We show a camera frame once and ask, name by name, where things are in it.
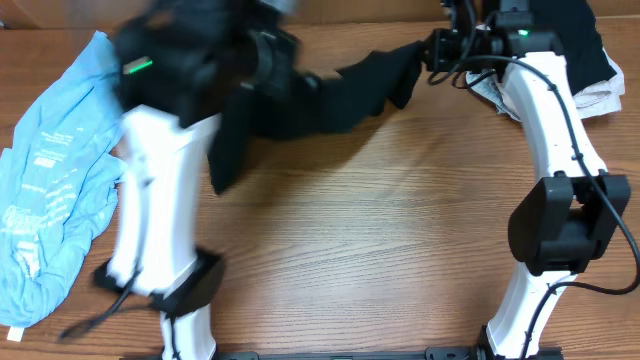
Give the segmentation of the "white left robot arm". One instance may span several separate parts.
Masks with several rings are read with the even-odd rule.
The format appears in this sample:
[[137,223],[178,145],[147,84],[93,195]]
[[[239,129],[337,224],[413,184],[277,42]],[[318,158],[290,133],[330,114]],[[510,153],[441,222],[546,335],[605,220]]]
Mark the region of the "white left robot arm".
[[295,42],[280,21],[294,7],[157,1],[114,38],[128,168],[116,247],[97,277],[150,298],[165,359],[216,354],[210,303],[224,263],[195,244],[199,174],[234,92],[287,92]]

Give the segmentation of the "black t-shirt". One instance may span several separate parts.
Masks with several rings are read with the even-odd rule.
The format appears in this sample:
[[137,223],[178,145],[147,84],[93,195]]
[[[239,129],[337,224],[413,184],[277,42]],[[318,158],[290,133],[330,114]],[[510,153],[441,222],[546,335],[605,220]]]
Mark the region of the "black t-shirt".
[[422,41],[392,51],[372,51],[337,70],[337,78],[297,73],[289,96],[276,100],[239,87],[223,102],[220,128],[207,154],[211,185],[218,195],[230,189],[244,167],[251,137],[274,141],[317,134],[347,133],[386,103],[403,109],[421,73]]

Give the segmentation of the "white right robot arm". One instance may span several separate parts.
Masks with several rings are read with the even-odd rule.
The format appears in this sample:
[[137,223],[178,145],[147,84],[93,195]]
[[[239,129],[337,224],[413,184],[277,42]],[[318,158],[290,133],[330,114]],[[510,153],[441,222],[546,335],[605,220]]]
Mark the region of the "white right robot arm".
[[529,145],[536,184],[511,214],[516,260],[504,298],[477,345],[431,347],[428,359],[560,359],[540,338],[569,287],[604,293],[577,277],[606,251],[631,198],[624,175],[612,175],[593,147],[571,96],[558,37],[528,27],[436,29],[424,58],[432,73],[496,71]]

